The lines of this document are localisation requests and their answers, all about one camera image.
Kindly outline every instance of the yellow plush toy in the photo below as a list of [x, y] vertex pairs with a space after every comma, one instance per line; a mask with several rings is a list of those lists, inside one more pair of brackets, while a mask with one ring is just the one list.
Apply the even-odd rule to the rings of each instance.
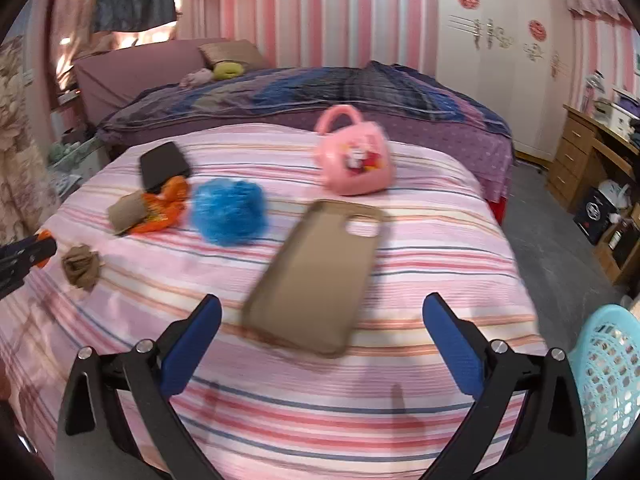
[[242, 74], [244, 74], [244, 66], [240, 63], [234, 63], [233, 61], [221, 61], [216, 63], [213, 69], [213, 79], [216, 81], [233, 79]]

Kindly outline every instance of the pink handbag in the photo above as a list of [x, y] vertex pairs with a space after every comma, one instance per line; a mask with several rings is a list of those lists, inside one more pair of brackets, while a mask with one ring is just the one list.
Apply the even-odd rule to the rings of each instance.
[[[353, 124], [327, 136], [336, 117], [345, 114]], [[394, 180], [388, 139], [379, 124], [365, 122], [351, 105], [336, 105], [322, 114], [316, 132], [325, 136], [315, 150], [322, 185], [343, 196], [386, 189]]]

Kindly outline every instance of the brown pillow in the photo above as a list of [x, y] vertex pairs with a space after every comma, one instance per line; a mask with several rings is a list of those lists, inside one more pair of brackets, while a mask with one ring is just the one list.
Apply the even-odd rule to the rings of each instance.
[[269, 62], [262, 57], [257, 47], [248, 40], [206, 43], [199, 46], [199, 49], [212, 68], [221, 61], [241, 63], [246, 70], [270, 67]]

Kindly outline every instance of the blue gripper pad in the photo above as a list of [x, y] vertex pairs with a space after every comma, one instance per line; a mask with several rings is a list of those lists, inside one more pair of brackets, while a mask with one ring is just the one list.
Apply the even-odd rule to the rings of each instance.
[[166, 399], [184, 391], [220, 328], [220, 300], [215, 296], [207, 296], [205, 300], [200, 312], [190, 319], [187, 329], [162, 359], [160, 391]]
[[452, 318], [455, 314], [443, 303], [437, 294], [427, 296], [422, 304], [422, 321], [460, 391], [478, 400], [484, 390], [484, 365], [458, 329]]

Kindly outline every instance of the headboard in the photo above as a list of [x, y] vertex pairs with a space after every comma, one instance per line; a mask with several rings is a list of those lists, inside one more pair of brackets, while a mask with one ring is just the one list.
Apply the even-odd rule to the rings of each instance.
[[140, 92], [206, 67], [198, 46], [220, 39], [169, 40], [112, 50], [74, 62], [86, 116], [94, 125], [120, 110]]

